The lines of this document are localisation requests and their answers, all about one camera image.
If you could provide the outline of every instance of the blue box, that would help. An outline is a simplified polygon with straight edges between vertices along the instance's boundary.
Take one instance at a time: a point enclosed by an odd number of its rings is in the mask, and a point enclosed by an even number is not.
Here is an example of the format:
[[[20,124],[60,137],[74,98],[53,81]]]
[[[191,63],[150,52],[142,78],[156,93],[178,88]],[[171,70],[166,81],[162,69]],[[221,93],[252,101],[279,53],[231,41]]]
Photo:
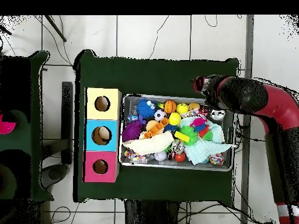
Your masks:
[[[87,120],[86,126],[86,151],[117,151],[118,121],[116,120]],[[107,127],[112,135],[111,140],[105,145],[98,145],[92,140],[92,133],[96,127]]]

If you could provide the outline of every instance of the orange basketball toy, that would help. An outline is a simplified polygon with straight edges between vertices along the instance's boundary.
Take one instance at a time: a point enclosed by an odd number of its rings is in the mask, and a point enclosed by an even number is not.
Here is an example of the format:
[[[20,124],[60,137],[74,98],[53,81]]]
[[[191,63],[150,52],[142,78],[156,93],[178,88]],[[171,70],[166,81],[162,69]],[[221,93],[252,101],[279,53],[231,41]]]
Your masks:
[[[176,110],[176,103],[172,100],[167,100],[164,103],[164,112],[166,113],[174,113]]]

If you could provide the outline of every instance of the stacked colored boxes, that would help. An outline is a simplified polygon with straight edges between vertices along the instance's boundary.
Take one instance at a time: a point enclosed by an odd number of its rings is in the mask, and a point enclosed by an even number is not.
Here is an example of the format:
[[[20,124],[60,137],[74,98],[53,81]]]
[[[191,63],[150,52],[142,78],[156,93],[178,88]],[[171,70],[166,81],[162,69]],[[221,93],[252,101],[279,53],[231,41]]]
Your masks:
[[[88,87],[86,90],[86,150],[84,182],[114,183],[119,173],[119,116],[121,93],[118,89]],[[106,101],[105,109],[98,104]]]

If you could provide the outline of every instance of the red ball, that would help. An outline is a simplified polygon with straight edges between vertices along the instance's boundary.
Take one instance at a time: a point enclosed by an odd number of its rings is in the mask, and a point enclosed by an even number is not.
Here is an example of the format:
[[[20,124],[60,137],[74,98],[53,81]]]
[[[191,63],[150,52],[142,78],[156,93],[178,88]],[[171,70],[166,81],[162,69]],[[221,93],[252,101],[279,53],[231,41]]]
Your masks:
[[[185,158],[186,158],[185,153],[182,153],[181,155],[175,154],[175,160],[177,162],[183,162],[185,160]]]

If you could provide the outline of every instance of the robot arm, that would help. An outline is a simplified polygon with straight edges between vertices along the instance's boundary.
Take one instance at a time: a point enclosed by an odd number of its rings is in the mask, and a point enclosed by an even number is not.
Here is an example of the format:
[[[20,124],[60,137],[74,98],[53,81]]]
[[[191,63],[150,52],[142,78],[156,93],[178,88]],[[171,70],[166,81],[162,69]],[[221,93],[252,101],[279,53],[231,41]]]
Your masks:
[[[279,87],[234,76],[197,77],[193,88],[213,109],[260,118],[280,224],[299,224],[299,106],[294,98]]]

